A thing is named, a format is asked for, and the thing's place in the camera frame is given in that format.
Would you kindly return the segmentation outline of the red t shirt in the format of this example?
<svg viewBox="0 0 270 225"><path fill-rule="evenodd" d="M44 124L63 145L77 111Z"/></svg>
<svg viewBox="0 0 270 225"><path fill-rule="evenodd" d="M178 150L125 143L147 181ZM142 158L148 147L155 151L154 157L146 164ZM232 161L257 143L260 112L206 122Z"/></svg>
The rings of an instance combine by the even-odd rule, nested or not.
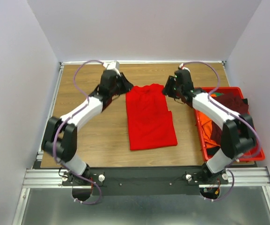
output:
<svg viewBox="0 0 270 225"><path fill-rule="evenodd" d="M126 93L126 113L131 151L149 150L178 144L172 112L168 109L164 86L134 86Z"/></svg>

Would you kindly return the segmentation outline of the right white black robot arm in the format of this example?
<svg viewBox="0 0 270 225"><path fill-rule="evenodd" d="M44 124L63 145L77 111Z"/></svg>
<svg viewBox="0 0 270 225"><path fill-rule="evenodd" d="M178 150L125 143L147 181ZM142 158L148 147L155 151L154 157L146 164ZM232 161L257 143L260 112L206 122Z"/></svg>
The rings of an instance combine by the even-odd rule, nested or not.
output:
<svg viewBox="0 0 270 225"><path fill-rule="evenodd" d="M219 150L201 166L195 176L210 184L233 161L243 157L254 147L260 148L252 117L230 110L213 99L202 88L195 88L187 68L179 69L169 76L162 90L165 96L180 99L183 103L209 117L222 131Z"/></svg>

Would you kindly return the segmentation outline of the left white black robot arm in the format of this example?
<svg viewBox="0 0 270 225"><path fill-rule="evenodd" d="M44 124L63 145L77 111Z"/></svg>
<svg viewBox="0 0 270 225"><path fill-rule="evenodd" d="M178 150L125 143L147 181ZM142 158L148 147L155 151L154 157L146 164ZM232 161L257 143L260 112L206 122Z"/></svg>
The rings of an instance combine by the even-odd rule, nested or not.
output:
<svg viewBox="0 0 270 225"><path fill-rule="evenodd" d="M77 155L78 131L94 116L101 114L114 96L131 91L130 83L123 73L117 70L103 71L100 83L86 97L86 100L69 113L48 119L41 149L71 171L73 180L84 185L90 180L90 167Z"/></svg>

